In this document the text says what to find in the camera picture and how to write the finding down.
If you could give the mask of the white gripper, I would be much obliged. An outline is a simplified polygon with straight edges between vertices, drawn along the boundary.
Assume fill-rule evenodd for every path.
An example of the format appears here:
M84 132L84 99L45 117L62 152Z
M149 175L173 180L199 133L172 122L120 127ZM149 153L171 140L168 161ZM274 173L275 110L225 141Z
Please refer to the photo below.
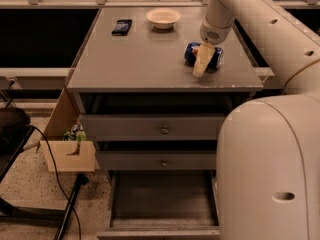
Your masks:
M203 18L200 27L200 36L203 41L199 46L193 48L196 57L193 75L201 77L209 65L215 49L213 45L218 45L225 41L233 25L233 18L229 18L222 26L217 26L210 22L207 17Z

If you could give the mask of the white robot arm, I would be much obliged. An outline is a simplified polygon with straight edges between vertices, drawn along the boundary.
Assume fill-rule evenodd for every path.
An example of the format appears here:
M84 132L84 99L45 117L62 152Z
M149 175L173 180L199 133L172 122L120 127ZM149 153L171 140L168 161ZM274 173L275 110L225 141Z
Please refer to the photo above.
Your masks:
M248 101L224 120L217 146L221 240L320 240L319 37L273 0L210 0L200 28L239 22L283 94Z

